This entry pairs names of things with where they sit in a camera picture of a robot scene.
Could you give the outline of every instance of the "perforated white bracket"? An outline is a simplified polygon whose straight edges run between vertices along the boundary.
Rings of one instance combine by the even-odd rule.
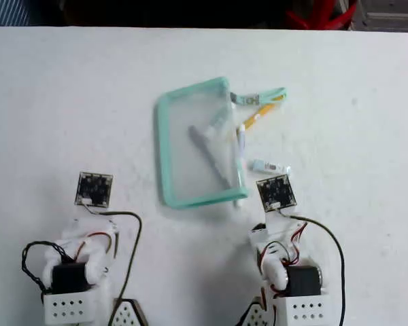
[[[47,325],[86,323],[94,321],[97,313],[96,289],[44,296]]]
[[[278,297],[276,300],[278,325],[328,326],[330,325],[329,295],[305,297]]]
[[[148,326],[136,300],[122,300],[115,312],[112,326]]]
[[[262,309],[260,304],[252,304],[250,306],[242,322],[242,326],[269,326],[267,313]]]

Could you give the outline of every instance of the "teal pouch trim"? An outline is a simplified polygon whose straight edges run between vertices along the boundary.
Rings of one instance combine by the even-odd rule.
[[[209,81],[204,81],[203,83],[180,88],[179,90],[174,90],[173,92],[168,92],[159,98],[156,105],[158,142],[160,146],[160,178],[163,189],[163,198],[167,205],[175,209],[185,209],[190,207],[215,204],[217,202],[233,201],[246,198],[248,196],[248,189],[244,186],[244,176],[239,160],[236,161],[236,165],[238,173],[241,176],[241,180],[243,181],[241,187],[231,188],[217,194],[210,194],[208,196],[201,196],[187,200],[176,198],[173,191],[171,174],[171,143],[169,142],[169,104],[171,100],[175,99],[176,97],[189,94],[202,88],[214,86],[224,88],[225,92],[228,92],[229,89],[227,78],[219,77],[211,79]]]

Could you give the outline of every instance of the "white table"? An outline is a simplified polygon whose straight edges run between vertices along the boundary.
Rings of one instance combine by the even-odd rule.
[[[42,324],[21,250],[86,214],[81,170],[113,174],[110,207],[143,217],[125,294],[151,325],[237,322],[260,284],[247,238],[264,221],[259,176],[241,211],[175,211],[155,160],[158,96],[221,75],[238,93],[288,89],[247,132],[247,157],[291,165],[300,211],[340,239],[345,325],[408,325],[408,34],[79,28],[0,29],[0,325]],[[337,251],[313,226],[304,237],[332,262],[337,320]]]

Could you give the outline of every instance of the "red object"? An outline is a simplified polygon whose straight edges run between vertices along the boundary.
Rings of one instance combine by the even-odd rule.
[[[356,9],[356,0],[349,1],[346,12],[330,19],[335,6],[335,0],[315,0],[308,19],[297,16],[292,10],[286,12],[286,20],[291,29],[340,29],[348,26]]]

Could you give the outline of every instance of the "black circuit board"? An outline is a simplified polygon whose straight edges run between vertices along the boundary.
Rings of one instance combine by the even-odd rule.
[[[256,182],[265,212],[296,205],[288,175],[279,175]]]
[[[86,203],[88,206],[107,208],[113,180],[113,175],[81,172],[74,203],[81,205],[82,199],[85,198],[90,199]]]

